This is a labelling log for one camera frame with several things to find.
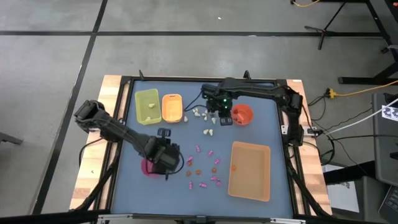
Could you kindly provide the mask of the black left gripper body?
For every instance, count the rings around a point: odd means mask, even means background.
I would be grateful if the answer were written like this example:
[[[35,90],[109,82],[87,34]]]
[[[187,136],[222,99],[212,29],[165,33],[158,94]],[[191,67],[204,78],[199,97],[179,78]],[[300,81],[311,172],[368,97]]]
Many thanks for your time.
[[[145,145],[146,171],[149,174],[172,175],[180,172],[180,148],[168,138],[151,136]]]

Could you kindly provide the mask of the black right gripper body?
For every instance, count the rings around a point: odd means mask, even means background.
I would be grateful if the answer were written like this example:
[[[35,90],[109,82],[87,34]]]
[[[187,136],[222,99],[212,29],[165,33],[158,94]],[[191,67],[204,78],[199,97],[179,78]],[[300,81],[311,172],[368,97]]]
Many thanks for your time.
[[[218,113],[220,118],[231,117],[232,98],[222,90],[221,83],[217,85],[203,84],[201,96],[206,100],[206,108],[211,113]]]

